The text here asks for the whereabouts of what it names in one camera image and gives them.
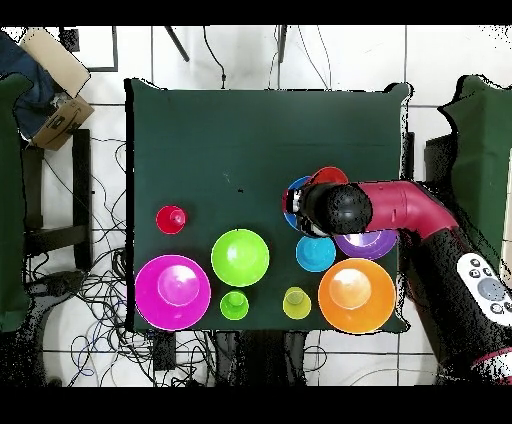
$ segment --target table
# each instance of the table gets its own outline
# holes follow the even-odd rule
[[[352,181],[397,179],[405,135],[401,105],[409,86],[396,84],[384,93],[168,91],[133,79],[127,87],[134,111],[135,275],[163,254],[188,256],[201,265],[212,298],[193,329],[332,329],[317,303],[323,274],[297,264],[301,235],[283,217],[281,194],[298,177],[327,165],[340,167]],[[186,227],[175,236],[155,225],[156,213],[167,204],[188,213]],[[210,263],[211,247],[233,228],[256,231],[270,250],[264,278],[243,289],[250,311],[240,321],[221,315],[220,299],[232,288],[220,282]],[[343,258],[338,252],[337,260]],[[377,262],[395,276],[396,248]],[[284,293],[295,285],[313,303],[300,321],[282,311]],[[151,328],[134,313],[135,329]],[[393,315],[383,329],[400,332],[407,326]]]

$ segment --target purple bowl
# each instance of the purple bowl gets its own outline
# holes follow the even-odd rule
[[[350,258],[375,260],[386,255],[396,244],[397,238],[396,230],[382,230],[335,236],[334,241]]]

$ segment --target blue bowl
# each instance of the blue bowl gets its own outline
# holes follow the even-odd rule
[[[306,271],[322,272],[334,263],[336,246],[330,238],[302,237],[297,243],[295,257]]]
[[[292,183],[292,185],[290,185],[290,187],[288,187],[288,190],[293,190],[295,188],[299,188],[299,187],[303,186],[304,184],[306,184],[306,181],[309,178],[310,177],[299,178],[297,181]],[[284,218],[286,219],[286,222],[288,222],[288,224],[290,224],[293,228],[295,228],[297,230],[297,217],[292,213],[286,213],[286,212],[283,212],[283,213],[284,213]]]

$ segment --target green cup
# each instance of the green cup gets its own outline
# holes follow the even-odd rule
[[[242,319],[249,312],[247,296],[240,290],[232,290],[220,301],[220,311],[231,321]]]
[[[228,231],[215,242],[211,261],[221,281],[233,287],[246,287],[265,275],[270,255],[258,234],[239,229]]]

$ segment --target cardboard box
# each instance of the cardboard box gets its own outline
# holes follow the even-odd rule
[[[38,147],[59,150],[91,116],[94,109],[79,95],[91,75],[85,66],[68,52],[44,28],[30,28],[19,43],[70,96],[32,138]]]

